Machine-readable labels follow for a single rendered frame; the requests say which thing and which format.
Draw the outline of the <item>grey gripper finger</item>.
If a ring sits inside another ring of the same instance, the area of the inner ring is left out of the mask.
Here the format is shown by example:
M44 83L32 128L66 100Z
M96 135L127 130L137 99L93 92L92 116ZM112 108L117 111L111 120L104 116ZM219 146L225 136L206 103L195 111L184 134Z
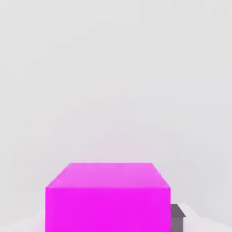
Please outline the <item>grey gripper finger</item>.
M205 232L205 228L192 209L171 204L171 232Z

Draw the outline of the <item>small magenta cube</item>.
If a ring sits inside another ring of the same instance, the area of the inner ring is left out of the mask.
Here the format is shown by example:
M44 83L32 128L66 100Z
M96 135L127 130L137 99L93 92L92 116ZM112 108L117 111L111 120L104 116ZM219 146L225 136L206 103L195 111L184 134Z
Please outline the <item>small magenta cube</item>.
M151 163L70 163L45 189L45 232L171 232L170 199Z

